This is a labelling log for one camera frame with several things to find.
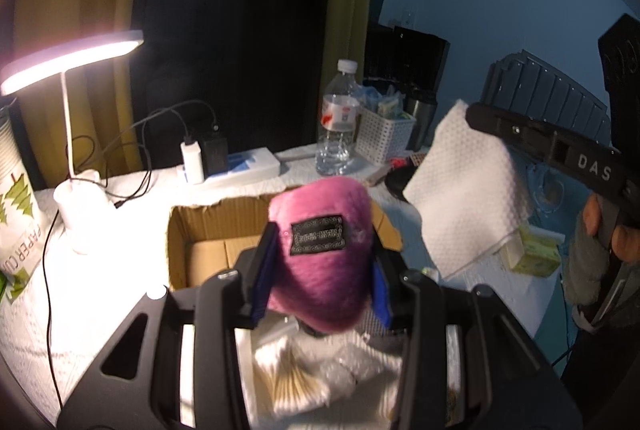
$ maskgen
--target plastic water bottle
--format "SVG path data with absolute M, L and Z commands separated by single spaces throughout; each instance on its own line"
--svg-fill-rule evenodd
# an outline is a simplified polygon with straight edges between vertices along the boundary
M 353 159 L 353 138 L 359 103 L 353 97 L 358 84 L 355 74 L 358 63 L 339 60 L 338 72 L 324 90 L 316 170 L 321 175 L 343 174 Z

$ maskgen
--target white tablecloth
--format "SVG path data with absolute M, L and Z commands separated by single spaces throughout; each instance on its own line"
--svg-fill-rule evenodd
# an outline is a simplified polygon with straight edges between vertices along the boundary
M 301 147 L 285 154 L 312 155 L 313 150 L 311 146 Z M 359 160 L 351 176 L 362 179 L 373 169 Z M 110 179 L 109 189 L 121 195 L 130 194 L 142 177 L 139 172 Z M 172 206 L 212 204 L 225 197 L 274 193 L 316 179 L 319 176 L 311 158 L 283 164 L 278 178 L 226 189 L 207 184 L 188 186 L 178 178 L 175 168 L 162 169 L 153 172 L 148 194 L 116 211 L 113 224 L 103 228 L 104 244 L 91 255 L 74 253 L 62 227 L 55 230 L 47 251 L 46 269 L 52 304 L 53 360 L 63 400 L 149 286 L 168 283 L 165 233 Z M 383 184 L 370 189 L 370 195 L 402 233 L 402 254 L 407 265 L 416 269 L 429 266 L 418 212 L 391 197 Z M 53 190 L 36 192 L 41 210 L 50 217 L 56 211 L 52 196 Z M 502 267 L 500 258 L 492 255 L 457 274 L 449 285 L 464 289 L 478 283 L 491 285 L 533 336 L 542 322 L 555 282 L 555 275 L 537 279 L 511 273 Z M 0 352 L 28 396 L 54 422 L 59 407 L 47 362 L 46 326 L 46 291 L 42 266 L 38 266 L 26 290 L 13 304 L 6 298 L 0 301 Z M 335 407 L 338 415 L 333 413 L 330 420 L 340 423 L 339 414 L 343 410 L 340 404 Z M 326 425 L 327 420 L 322 421 L 324 428 Z

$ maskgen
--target white plastic basket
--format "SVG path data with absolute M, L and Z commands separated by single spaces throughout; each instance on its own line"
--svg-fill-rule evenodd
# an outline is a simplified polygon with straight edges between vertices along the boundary
M 371 163 L 382 165 L 406 149 L 414 125 L 414 117 L 386 120 L 363 109 L 356 152 Z

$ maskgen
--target lamp head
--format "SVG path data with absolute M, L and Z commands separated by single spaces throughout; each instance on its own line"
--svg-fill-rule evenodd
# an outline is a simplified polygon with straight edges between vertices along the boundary
M 36 51 L 0 70 L 0 94 L 15 93 L 48 76 L 127 54 L 142 42 L 142 31 L 130 30 L 79 38 Z

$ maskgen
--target white textured paper towel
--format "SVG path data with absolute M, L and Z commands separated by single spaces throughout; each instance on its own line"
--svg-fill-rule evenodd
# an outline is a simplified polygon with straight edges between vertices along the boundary
M 442 119 L 427 157 L 404 189 L 420 212 L 424 244 L 444 279 L 497 251 L 531 213 L 506 146 L 471 129 L 466 107 L 458 101 Z

